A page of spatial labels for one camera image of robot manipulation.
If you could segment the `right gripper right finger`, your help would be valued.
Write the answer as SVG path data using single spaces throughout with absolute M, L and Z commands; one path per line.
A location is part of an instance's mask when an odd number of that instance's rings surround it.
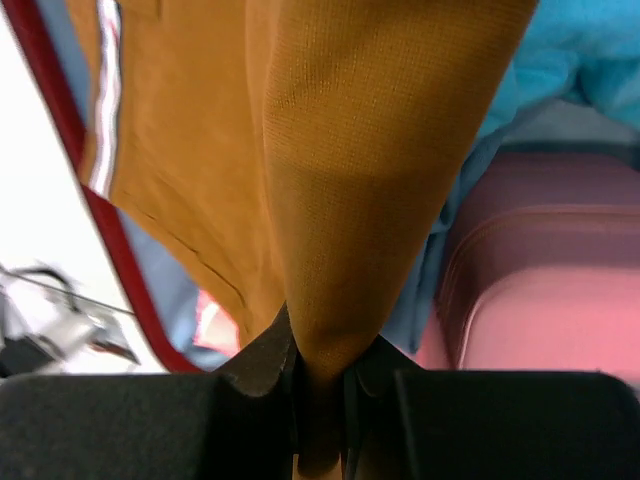
M 349 479 L 635 479 L 639 401 L 598 372 L 426 370 L 377 338 L 344 375 Z

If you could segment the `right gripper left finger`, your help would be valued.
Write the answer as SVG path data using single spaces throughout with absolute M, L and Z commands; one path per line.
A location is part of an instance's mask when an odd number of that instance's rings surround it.
M 21 375 L 1 387 L 5 479 L 288 479 L 289 318 L 213 372 Z

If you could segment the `pink cosmetic case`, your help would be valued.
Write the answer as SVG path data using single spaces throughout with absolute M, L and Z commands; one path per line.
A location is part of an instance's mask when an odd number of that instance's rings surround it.
M 452 226 L 417 362 L 639 376 L 639 174 L 607 155 L 506 153 Z

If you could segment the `mustard brown trousers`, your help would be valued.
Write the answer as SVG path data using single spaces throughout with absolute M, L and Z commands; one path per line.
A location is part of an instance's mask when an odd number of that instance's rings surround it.
M 388 319 L 532 1 L 71 1 L 81 178 L 231 315 L 286 307 L 296 475 L 338 472 L 342 372 Z

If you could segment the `grey-blue cloth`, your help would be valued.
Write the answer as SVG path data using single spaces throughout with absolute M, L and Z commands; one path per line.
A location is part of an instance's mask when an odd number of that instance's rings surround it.
M 576 98 L 539 102 L 477 140 L 459 178 L 434 223 L 395 304 L 382 335 L 404 353 L 419 349 L 436 292 L 448 232 L 462 201 L 484 174 L 500 148 L 517 151 L 584 146 L 611 152 L 633 166 L 639 164 L 639 115 L 629 121 L 601 113 Z

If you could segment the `pink patterned garment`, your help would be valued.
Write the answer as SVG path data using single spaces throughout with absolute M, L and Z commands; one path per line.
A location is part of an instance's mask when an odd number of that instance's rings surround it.
M 196 305 L 196 346 L 215 350 L 227 357 L 240 350 L 239 330 L 227 312 L 205 291 L 201 290 Z

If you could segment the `turquoise shirt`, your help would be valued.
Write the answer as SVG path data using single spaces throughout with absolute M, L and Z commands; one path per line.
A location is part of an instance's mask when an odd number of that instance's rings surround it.
M 639 127 L 639 3 L 541 1 L 478 131 L 564 97 Z

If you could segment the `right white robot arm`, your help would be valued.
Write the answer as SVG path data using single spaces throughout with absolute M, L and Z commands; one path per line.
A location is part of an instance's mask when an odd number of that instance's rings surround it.
M 288 479 L 289 319 L 207 373 L 146 374 L 125 328 L 47 268 L 3 274 L 5 479 Z M 637 390 L 602 373 L 426 370 L 377 339 L 343 375 L 346 479 L 635 479 Z

